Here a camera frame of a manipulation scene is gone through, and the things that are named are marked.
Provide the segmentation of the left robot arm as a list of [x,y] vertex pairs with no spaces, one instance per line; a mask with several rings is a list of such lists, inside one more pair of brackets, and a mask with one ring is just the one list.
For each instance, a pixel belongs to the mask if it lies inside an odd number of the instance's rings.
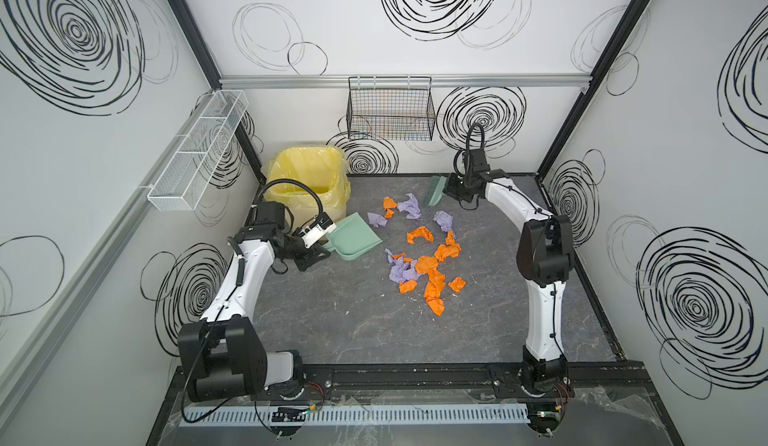
[[[304,228],[287,223],[286,205],[266,200],[278,185],[296,186],[315,202],[316,216]],[[270,180],[258,191],[246,224],[228,237],[234,256],[218,292],[200,318],[183,325],[178,335],[184,389],[191,401],[255,397],[270,389],[287,400],[303,394],[300,354],[267,351],[250,315],[274,264],[289,260],[305,271],[327,259],[330,254],[320,241],[335,226],[320,196],[298,180]]]

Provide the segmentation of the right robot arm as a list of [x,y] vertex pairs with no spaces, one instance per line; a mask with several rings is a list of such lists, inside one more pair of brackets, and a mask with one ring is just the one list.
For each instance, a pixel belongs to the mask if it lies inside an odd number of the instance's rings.
[[454,156],[444,194],[464,205],[485,199],[519,230],[516,265],[528,291],[528,333],[520,369],[522,389],[541,397],[566,380],[562,345],[563,295],[575,263],[572,223],[540,206],[511,176],[488,163],[482,125],[469,126]]

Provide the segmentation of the green plastic dustpan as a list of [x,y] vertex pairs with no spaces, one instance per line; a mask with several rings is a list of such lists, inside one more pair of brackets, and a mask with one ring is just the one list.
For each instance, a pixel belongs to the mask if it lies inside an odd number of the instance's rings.
[[326,238],[325,249],[337,253],[346,261],[359,258],[382,242],[359,213],[351,214],[336,223]]

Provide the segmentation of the green hand brush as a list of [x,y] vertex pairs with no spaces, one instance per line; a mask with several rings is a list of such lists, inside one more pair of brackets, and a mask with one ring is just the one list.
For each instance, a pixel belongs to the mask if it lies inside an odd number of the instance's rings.
[[424,203],[428,207],[434,207],[439,204],[444,196],[444,188],[448,177],[444,175],[434,175],[431,178]]

